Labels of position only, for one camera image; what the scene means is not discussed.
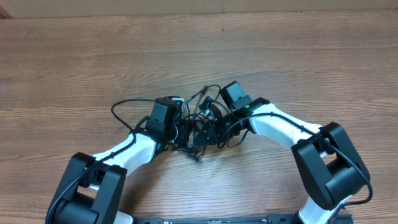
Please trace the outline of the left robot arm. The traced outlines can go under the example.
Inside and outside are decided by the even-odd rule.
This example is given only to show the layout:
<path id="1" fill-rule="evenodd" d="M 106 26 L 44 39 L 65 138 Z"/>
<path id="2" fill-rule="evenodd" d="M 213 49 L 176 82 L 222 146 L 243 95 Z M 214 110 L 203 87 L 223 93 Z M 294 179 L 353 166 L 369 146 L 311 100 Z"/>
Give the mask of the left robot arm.
<path id="1" fill-rule="evenodd" d="M 166 151 L 185 133 L 184 98 L 153 100 L 152 113 L 130 128 L 126 140 L 93 156 L 82 152 L 68 162 L 49 205 L 46 223 L 133 223 L 118 210 L 126 177 Z"/>

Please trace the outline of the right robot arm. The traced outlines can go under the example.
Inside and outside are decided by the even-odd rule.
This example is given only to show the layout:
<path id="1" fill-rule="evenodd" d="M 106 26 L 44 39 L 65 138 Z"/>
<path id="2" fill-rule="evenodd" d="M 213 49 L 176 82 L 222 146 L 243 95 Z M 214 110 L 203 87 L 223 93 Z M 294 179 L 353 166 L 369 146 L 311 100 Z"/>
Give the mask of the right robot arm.
<path id="1" fill-rule="evenodd" d="M 280 222 L 352 223 L 351 215 L 339 212 L 372 199 L 369 171 L 338 123 L 322 126 L 297 119 L 264 98 L 252 100 L 237 81 L 219 93 L 227 114 L 221 114 L 215 100 L 206 98 L 200 109 L 212 119 L 193 138 L 193 144 L 222 148 L 246 130 L 291 150 L 308 199 L 296 214 L 281 216 Z"/>

